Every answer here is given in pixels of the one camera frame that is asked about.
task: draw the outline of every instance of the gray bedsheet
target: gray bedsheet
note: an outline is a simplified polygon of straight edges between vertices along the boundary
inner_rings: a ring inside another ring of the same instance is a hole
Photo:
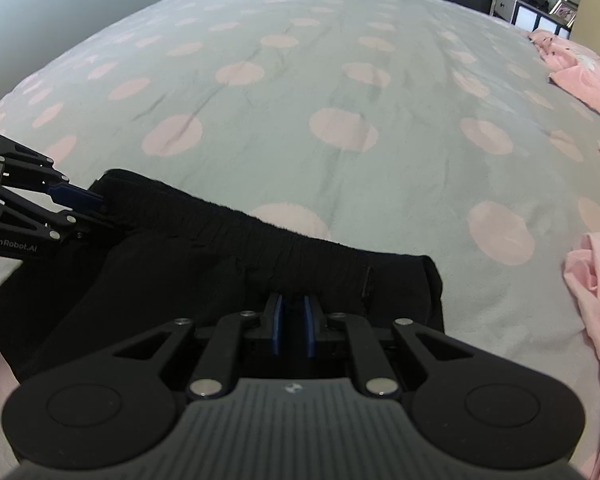
[[[519,31],[440,0],[165,0],[23,81],[0,131],[79,186],[127,168],[315,237],[430,254],[450,335],[577,391],[583,466],[599,367],[561,264],[600,230],[600,116],[547,74]],[[0,357],[0,407],[13,387]],[[0,475],[14,464],[0,430]]]

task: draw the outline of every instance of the logo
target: logo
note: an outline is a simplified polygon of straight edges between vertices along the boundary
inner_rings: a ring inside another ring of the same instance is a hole
[[[18,249],[20,251],[29,251],[30,253],[35,253],[38,250],[37,245],[21,244],[18,242],[12,242],[11,240],[0,239],[0,246],[8,247],[10,249]]]
[[[304,388],[302,387],[301,384],[290,383],[287,386],[285,386],[285,390],[287,393],[290,393],[290,394],[299,394],[302,390],[304,390]]]

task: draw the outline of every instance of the textured grip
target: textured grip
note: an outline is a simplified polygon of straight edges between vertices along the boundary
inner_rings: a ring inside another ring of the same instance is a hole
[[[93,471],[22,465],[6,480],[582,480],[566,461],[493,471],[456,460],[418,434],[400,404],[349,379],[241,379],[188,405],[171,434],[128,463]]]

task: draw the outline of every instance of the metal screw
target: metal screw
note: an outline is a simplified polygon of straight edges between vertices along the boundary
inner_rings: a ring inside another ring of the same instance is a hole
[[[398,390],[398,383],[393,379],[376,377],[366,382],[366,389],[375,395],[391,395]]]
[[[215,379],[198,379],[191,383],[189,389],[199,397],[208,397],[222,390],[222,383]]]

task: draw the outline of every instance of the bed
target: bed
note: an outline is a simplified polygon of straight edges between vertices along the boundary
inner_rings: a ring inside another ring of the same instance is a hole
[[[518,30],[442,0],[163,0],[23,80],[0,133],[78,186],[126,168],[310,236],[429,254],[449,335],[580,396],[586,473],[600,366],[561,266],[600,231],[600,116],[547,75]],[[16,264],[0,258],[0,282]],[[0,409],[15,386],[0,355]],[[16,464],[0,428],[0,477]]]

